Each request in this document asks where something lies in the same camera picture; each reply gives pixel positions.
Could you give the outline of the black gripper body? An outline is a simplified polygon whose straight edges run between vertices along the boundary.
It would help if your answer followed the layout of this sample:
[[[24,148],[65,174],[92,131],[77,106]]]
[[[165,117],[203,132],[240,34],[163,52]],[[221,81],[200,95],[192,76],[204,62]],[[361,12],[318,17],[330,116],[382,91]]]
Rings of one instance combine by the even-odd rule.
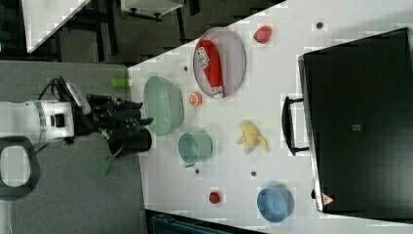
[[[75,102],[75,136],[100,133],[109,140],[131,123],[131,103],[121,98],[87,94]]]

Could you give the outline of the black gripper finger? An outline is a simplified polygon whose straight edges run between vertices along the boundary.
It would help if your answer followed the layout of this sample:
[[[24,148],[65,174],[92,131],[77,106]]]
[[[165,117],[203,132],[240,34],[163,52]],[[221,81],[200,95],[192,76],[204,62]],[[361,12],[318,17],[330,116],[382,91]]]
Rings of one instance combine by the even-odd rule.
[[[142,102],[134,102],[134,101],[129,101],[129,100],[124,101],[124,107],[126,109],[140,109],[142,105],[143,105]]]
[[[154,119],[152,117],[143,118],[143,119],[131,119],[130,128],[135,131],[141,131],[147,125],[150,125]]]

